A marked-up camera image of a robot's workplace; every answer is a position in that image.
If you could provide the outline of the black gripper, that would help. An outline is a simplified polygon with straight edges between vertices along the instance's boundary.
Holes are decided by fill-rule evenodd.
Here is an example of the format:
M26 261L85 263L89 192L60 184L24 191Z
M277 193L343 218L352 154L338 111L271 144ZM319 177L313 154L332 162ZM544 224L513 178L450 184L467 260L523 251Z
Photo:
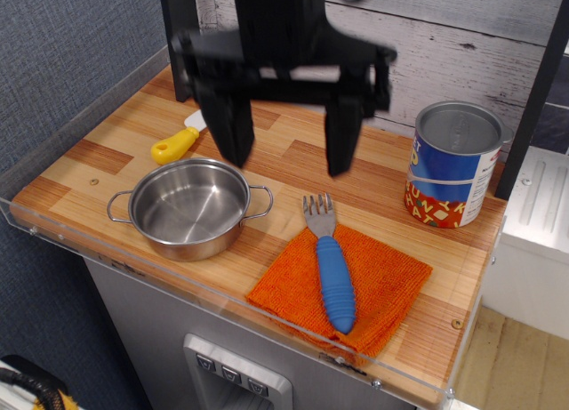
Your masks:
M334 28L325 0L235 0L235 7L236 29L183 28L172 36L221 156L243 167L252 151L251 101L241 95L328 105L328 173L346 173L364 116L389 110L396 51Z

